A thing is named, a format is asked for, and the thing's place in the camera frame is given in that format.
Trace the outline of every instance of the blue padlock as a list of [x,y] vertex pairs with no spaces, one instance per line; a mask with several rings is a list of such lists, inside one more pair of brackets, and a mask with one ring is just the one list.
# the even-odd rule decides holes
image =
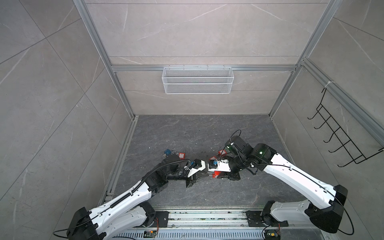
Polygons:
[[172,153],[171,150],[169,150],[169,149],[165,150],[164,151],[164,157],[170,155],[171,153]]

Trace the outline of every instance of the wire mesh basket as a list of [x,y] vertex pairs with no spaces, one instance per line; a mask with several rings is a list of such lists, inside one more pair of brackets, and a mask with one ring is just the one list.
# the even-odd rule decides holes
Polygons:
[[162,80],[166,94],[230,93],[230,67],[165,67]]

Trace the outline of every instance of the red lockout tag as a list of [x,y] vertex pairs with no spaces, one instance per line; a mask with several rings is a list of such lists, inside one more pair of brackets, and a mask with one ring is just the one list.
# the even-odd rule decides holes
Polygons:
[[225,154],[227,154],[227,152],[225,151],[225,149],[224,150],[221,150],[221,151],[219,151],[218,152],[220,155],[225,155]]
[[220,173],[221,171],[215,171],[214,174],[212,175],[212,178],[216,178],[217,176],[219,176]]

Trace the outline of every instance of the aluminum frame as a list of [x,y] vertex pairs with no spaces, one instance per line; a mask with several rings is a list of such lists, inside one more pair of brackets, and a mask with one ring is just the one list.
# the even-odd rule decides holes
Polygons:
[[323,86],[326,86],[331,95],[376,139],[384,146],[384,128],[361,107],[347,92],[337,83],[333,82],[311,60],[304,58],[303,66]]
[[323,35],[325,29],[327,28],[328,24],[330,23],[332,17],[335,15],[337,9],[341,5],[343,0],[330,0],[327,8],[325,9],[323,15],[321,16],[319,23],[317,24],[311,38],[309,39],[307,45],[304,48],[304,51],[302,52],[297,64],[296,64],[296,71],[291,73],[289,76],[287,82],[283,86],[283,89],[281,90],[279,96],[277,97],[275,103],[273,104],[269,116],[273,118],[275,115],[277,109],[280,107],[280,104],[283,102],[286,94],[288,93],[289,89],[291,88],[293,82],[295,81],[297,75],[299,74],[301,68],[302,68],[302,61],[304,58],[307,58],[311,52],[313,51],[314,47],[316,46],[317,42],[320,40],[321,36]]
[[109,57],[107,55],[107,52],[105,51],[104,45],[101,42],[101,38],[99,34],[97,33],[96,27],[94,26],[94,23],[92,21],[91,15],[87,9],[86,4],[84,3],[84,0],[73,0],[77,10],[79,11],[80,17],[83,20],[85,27],[88,30],[88,33],[100,55],[101,60],[103,61],[105,68],[107,69],[107,72],[109,76],[112,79],[113,84],[115,85],[116,90],[119,93],[119,96],[124,104],[125,109],[128,112],[128,115],[131,119],[135,117],[135,114],[132,110],[131,105],[129,104],[128,98],[125,95],[124,89],[121,86],[121,83],[119,79],[117,78],[116,73],[112,70],[111,61],[109,60]]
[[168,67],[231,67],[233,71],[295,71],[293,64],[259,64],[259,65],[112,65],[112,70],[119,71],[163,71]]
[[[262,239],[264,227],[249,227],[245,211],[262,211],[264,206],[217,206],[217,207],[154,207],[155,211],[168,211],[169,220],[159,231],[158,239]],[[318,229],[310,222],[288,221],[283,229]],[[118,236],[145,239],[144,230],[155,227],[130,228]]]
[[138,117],[136,116],[133,121],[129,123],[129,126],[127,128],[125,137],[123,139],[123,144],[121,144],[121,148],[119,149],[118,157],[112,167],[111,176],[109,177],[107,181],[106,188],[104,189],[104,194],[101,196],[101,199],[99,201],[99,205],[102,205],[105,202],[108,202],[112,200],[113,193],[116,188],[116,184],[118,182],[122,166],[124,164],[125,157],[127,156],[127,151],[129,148],[129,145],[131,144],[132,136],[136,128]]

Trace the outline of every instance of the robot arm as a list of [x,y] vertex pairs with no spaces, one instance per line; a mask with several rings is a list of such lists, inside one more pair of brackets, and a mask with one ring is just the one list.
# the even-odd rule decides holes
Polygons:
[[333,187],[312,177],[265,144],[252,148],[239,136],[234,136],[225,148],[226,155],[209,160],[207,164],[199,159],[180,160],[171,154],[123,194],[90,211],[78,210],[67,229],[68,238],[109,239],[131,227],[150,226],[155,211],[146,201],[166,188],[168,180],[185,180],[186,187],[190,187],[199,177],[209,176],[209,172],[216,169],[224,169],[218,178],[240,180],[239,172],[248,167],[256,167],[279,178],[307,198],[293,203],[269,201],[261,215],[266,225],[286,220],[311,221],[326,232],[337,232],[348,192],[344,187]]

